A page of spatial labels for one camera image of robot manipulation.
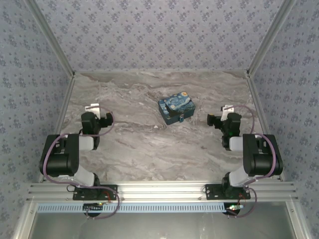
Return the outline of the aluminium upright frame post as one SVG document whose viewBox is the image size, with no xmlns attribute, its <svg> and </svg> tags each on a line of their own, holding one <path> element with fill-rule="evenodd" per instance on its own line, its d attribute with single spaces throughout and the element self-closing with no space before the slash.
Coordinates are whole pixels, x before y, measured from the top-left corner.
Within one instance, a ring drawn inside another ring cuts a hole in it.
<svg viewBox="0 0 319 239">
<path fill-rule="evenodd" d="M 23 0 L 26 6 L 29 8 L 34 20 L 38 24 L 40 30 L 44 34 L 47 42 L 49 43 L 52 51 L 59 60 L 62 68 L 69 77 L 73 77 L 74 72 L 71 65 L 68 62 L 66 55 L 64 54 L 62 48 L 60 47 L 57 38 L 55 37 L 52 29 L 50 28 L 44 14 L 42 13 L 40 7 L 35 0 Z"/>
<path fill-rule="evenodd" d="M 247 69 L 247 76 L 252 78 L 256 73 L 258 67 L 262 63 L 264 57 L 266 56 L 269 48 L 274 42 L 278 32 L 281 30 L 286 18 L 291 12 L 293 6 L 297 0 L 283 0 L 277 13 L 275 14 L 269 29 L 267 30 L 255 56 L 253 57 L 251 64 Z"/>
</svg>

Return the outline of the blue starry night tin box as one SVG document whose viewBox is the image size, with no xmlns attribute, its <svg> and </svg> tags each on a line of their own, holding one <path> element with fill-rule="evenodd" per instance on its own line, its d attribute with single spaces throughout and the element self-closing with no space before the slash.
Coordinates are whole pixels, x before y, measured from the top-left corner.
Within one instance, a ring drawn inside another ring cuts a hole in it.
<svg viewBox="0 0 319 239">
<path fill-rule="evenodd" d="M 193 116 L 196 109 L 194 102 L 185 91 L 159 100 L 158 106 L 166 125 L 179 122 L 180 115 L 184 115 L 184 120 Z"/>
</svg>

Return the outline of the black bracket under duct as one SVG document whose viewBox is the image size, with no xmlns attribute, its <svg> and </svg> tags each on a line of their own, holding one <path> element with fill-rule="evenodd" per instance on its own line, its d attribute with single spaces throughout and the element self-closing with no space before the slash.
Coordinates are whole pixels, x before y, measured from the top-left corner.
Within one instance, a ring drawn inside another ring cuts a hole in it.
<svg viewBox="0 0 319 239">
<path fill-rule="evenodd" d="M 239 209 L 239 210 L 229 210 L 228 208 L 231 206 L 231 205 L 240 205 L 239 203 L 224 203 L 224 207 L 225 207 L 225 212 L 224 212 L 224 214 L 225 215 L 230 215 L 230 216 L 236 216 L 236 215 L 238 215 L 239 213 L 240 213 L 240 210 L 241 209 Z"/>
<path fill-rule="evenodd" d="M 82 210 L 86 212 L 90 211 L 102 211 L 103 206 L 92 206 L 92 203 L 83 204 Z"/>
</svg>

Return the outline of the aluminium side frame rail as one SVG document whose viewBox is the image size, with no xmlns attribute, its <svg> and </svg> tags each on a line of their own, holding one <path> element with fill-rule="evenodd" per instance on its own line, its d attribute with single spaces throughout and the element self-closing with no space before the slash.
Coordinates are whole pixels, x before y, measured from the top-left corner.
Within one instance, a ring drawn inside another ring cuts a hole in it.
<svg viewBox="0 0 319 239">
<path fill-rule="evenodd" d="M 63 184 L 63 182 L 56 180 L 57 177 L 63 175 L 74 176 L 79 168 L 79 135 L 76 133 L 60 133 L 73 86 L 74 80 L 71 79 L 58 118 L 56 133 L 47 136 L 39 163 L 43 177 L 55 184 Z"/>
<path fill-rule="evenodd" d="M 257 91 L 256 86 L 254 84 L 254 80 L 252 79 L 252 77 L 249 74 L 247 74 L 247 82 L 248 82 L 248 86 L 249 86 L 249 89 L 250 89 L 250 92 L 252 95 L 252 99 L 253 99 L 253 102 L 255 105 L 255 109 L 256 109 L 257 116 L 258 116 L 258 119 L 259 119 L 259 122 L 261 125 L 262 132 L 265 134 L 271 134 L 269 125 L 267 123 L 266 116 L 264 114 L 264 110 L 263 110 L 261 101 L 259 99 L 258 91 Z"/>
</svg>

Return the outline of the aluminium front frame rail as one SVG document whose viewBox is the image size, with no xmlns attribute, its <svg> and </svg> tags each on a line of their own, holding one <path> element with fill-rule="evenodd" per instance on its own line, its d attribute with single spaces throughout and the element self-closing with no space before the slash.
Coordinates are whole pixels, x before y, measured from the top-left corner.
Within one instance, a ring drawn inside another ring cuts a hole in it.
<svg viewBox="0 0 319 239">
<path fill-rule="evenodd" d="M 152 202 L 205 202 L 204 181 L 158 181 L 158 182 L 116 182 L 118 194 L 124 203 Z M 71 202 L 73 193 L 66 185 L 48 182 L 31 184 L 26 195 L 28 201 Z M 251 184 L 257 193 L 258 202 L 298 201 L 299 197 L 292 182 L 260 180 Z"/>
</svg>

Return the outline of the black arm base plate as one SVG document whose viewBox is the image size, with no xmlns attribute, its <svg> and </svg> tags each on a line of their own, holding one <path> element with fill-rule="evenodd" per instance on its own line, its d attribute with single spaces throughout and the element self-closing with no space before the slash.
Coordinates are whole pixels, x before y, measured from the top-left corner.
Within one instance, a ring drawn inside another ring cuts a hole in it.
<svg viewBox="0 0 319 239">
<path fill-rule="evenodd" d="M 105 189 L 105 187 L 111 188 L 113 191 L 118 191 L 118 185 L 101 185 L 103 188 L 99 189 L 88 189 L 88 188 L 74 188 L 73 200 L 74 201 L 96 201 L 96 200 L 107 200 L 115 201 L 116 194 L 110 190 Z"/>
<path fill-rule="evenodd" d="M 241 200 L 251 199 L 250 193 L 243 188 L 226 186 L 221 184 L 206 184 L 205 195 L 207 200 Z"/>
</svg>

